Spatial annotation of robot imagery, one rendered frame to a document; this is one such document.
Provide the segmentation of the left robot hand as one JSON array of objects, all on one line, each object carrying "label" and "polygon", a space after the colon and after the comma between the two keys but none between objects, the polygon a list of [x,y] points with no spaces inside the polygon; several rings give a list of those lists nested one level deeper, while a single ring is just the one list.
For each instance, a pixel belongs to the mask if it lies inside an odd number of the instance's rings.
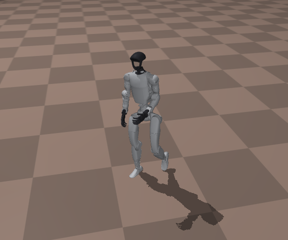
[{"label": "left robot hand", "polygon": [[133,117],[133,119],[136,119],[136,120],[132,120],[133,124],[135,124],[135,125],[140,124],[145,118],[148,117],[148,112],[149,112],[149,110],[146,109],[143,113],[138,113],[137,115],[141,115],[141,116],[136,117],[136,118]]}]

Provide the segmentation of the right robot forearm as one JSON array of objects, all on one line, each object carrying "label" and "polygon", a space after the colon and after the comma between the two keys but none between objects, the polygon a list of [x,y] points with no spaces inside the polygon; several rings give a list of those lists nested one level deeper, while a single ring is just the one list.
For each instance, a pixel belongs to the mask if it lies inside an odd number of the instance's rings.
[{"label": "right robot forearm", "polygon": [[[128,107],[129,107],[129,98],[125,98],[124,96],[122,96],[123,98],[123,109],[126,110],[126,113],[128,112]],[[122,111],[123,111],[122,109]]]}]

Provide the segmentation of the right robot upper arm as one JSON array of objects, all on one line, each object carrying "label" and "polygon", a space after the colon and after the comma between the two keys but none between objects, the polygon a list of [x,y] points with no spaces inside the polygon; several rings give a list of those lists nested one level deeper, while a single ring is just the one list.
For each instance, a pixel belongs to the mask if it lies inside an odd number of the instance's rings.
[{"label": "right robot upper arm", "polygon": [[125,87],[125,90],[122,91],[122,95],[125,97],[125,98],[129,98],[130,97],[130,90],[131,90],[131,86],[130,86],[130,81],[129,81],[129,75],[130,75],[131,72],[128,72],[124,75],[124,87]]}]

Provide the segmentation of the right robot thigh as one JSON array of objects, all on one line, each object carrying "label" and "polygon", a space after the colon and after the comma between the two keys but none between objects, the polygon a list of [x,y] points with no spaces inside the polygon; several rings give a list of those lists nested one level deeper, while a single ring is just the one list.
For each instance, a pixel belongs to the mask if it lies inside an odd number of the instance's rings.
[{"label": "right robot thigh", "polygon": [[129,118],[129,124],[128,124],[128,134],[129,134],[129,139],[130,143],[132,146],[135,147],[136,150],[141,149],[142,142],[138,140],[138,134],[139,134],[139,126],[138,124],[133,124],[132,120],[137,120],[133,118],[138,118],[138,113],[134,113],[130,116]]}]

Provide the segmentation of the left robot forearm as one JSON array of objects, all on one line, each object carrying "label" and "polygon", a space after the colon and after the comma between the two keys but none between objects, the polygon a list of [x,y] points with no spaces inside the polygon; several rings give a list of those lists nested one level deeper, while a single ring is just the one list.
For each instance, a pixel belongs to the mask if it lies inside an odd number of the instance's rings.
[{"label": "left robot forearm", "polygon": [[[147,108],[145,110],[149,110],[148,112],[148,116],[150,115],[150,113],[153,111],[153,109],[157,106],[158,102],[160,100],[160,96],[158,95],[156,100],[151,100],[150,104],[147,106]],[[145,111],[144,110],[144,111]]]}]

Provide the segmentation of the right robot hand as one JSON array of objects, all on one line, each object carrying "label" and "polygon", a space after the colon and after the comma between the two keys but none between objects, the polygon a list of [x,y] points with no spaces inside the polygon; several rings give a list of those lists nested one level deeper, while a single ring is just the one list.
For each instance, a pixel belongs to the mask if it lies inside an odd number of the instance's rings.
[{"label": "right robot hand", "polygon": [[127,113],[126,113],[126,110],[123,109],[123,111],[122,111],[122,117],[121,117],[121,125],[122,125],[123,127],[126,127],[125,124],[127,124],[127,123],[125,122],[125,115],[126,115],[126,114],[127,114]]}]

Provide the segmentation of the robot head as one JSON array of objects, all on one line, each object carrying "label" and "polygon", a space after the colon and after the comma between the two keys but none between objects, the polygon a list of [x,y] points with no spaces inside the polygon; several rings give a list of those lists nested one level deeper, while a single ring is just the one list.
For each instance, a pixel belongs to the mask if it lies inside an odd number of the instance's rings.
[{"label": "robot head", "polygon": [[[133,68],[137,71],[137,72],[135,72],[135,74],[140,75],[140,74],[143,74],[144,72],[146,72],[146,71],[143,69],[143,67],[141,66],[141,65],[142,65],[142,61],[143,61],[145,58],[146,58],[146,56],[145,56],[144,53],[142,53],[142,52],[136,52],[136,53],[134,53],[134,54],[130,57],[130,59],[131,59],[131,61],[132,61],[132,66],[133,66]],[[139,63],[140,63],[139,66],[134,66],[134,61],[135,61],[135,62],[139,62]],[[141,72],[141,71],[144,71],[144,72]]]}]

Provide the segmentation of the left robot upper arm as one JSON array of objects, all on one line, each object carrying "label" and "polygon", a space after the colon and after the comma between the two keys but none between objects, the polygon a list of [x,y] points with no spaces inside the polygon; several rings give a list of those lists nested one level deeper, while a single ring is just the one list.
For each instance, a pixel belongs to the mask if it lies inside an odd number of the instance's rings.
[{"label": "left robot upper arm", "polygon": [[159,95],[159,78],[155,74],[149,74],[147,76],[149,84],[151,84],[153,94],[151,96],[151,100],[156,100]]}]

